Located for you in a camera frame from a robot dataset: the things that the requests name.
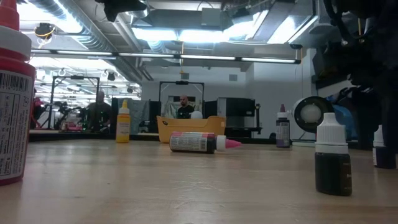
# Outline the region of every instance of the yellow bottle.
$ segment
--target yellow bottle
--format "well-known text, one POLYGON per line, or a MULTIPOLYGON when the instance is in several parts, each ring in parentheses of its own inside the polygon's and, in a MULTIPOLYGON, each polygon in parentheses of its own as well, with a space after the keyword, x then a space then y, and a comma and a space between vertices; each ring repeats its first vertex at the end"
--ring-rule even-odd
POLYGON ((128 143, 130 140, 130 110, 127 108, 127 100, 123 101, 122 108, 119 109, 118 121, 116 125, 116 142, 128 143))

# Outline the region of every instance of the person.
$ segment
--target person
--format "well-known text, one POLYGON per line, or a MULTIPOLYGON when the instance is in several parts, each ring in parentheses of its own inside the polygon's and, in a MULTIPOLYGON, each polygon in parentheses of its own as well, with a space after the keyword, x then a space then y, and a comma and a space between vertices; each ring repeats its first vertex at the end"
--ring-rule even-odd
POLYGON ((189 119, 191 118, 191 113, 194 112, 193 106, 188 104, 188 97, 186 95, 180 96, 181 107, 177 111, 177 118, 179 119, 189 119))
POLYGON ((94 128, 95 124, 99 124, 99 128, 106 127, 111 123, 112 108, 109 104, 104 102, 105 93, 100 91, 98 93, 98 101, 88 105, 89 125, 88 127, 94 128))

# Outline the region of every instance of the red bottle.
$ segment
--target red bottle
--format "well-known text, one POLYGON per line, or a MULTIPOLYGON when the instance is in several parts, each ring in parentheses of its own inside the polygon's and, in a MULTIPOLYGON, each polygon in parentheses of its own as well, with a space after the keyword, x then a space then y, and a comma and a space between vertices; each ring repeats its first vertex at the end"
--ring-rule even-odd
POLYGON ((24 176, 35 68, 31 40, 19 32, 16 0, 0 4, 0 185, 24 176))

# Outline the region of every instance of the table surface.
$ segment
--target table surface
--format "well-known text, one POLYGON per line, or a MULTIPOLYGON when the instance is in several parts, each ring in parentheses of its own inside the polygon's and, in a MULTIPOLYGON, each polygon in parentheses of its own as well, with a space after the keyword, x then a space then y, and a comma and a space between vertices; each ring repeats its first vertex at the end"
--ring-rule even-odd
POLYGON ((350 150, 353 195, 315 190, 314 148, 243 145, 187 154, 110 140, 29 144, 22 182, 0 187, 0 223, 398 223, 398 171, 350 150))

